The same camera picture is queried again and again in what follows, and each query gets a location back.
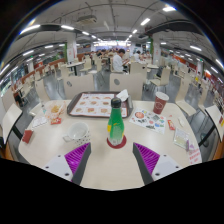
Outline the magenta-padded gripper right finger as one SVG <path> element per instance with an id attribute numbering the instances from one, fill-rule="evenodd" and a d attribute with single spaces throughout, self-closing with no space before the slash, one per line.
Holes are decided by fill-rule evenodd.
<path id="1" fill-rule="evenodd" d="M 169 155 L 159 155 L 138 143 L 133 144 L 133 154 L 145 185 L 182 169 Z"/>

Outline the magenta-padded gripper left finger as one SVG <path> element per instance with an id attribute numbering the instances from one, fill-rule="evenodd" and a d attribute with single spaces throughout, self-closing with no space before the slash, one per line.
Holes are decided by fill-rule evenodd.
<path id="1" fill-rule="evenodd" d="M 90 154 L 91 144 L 86 143 L 65 155 L 55 156 L 43 167 L 43 169 L 79 185 L 82 181 Z"/>

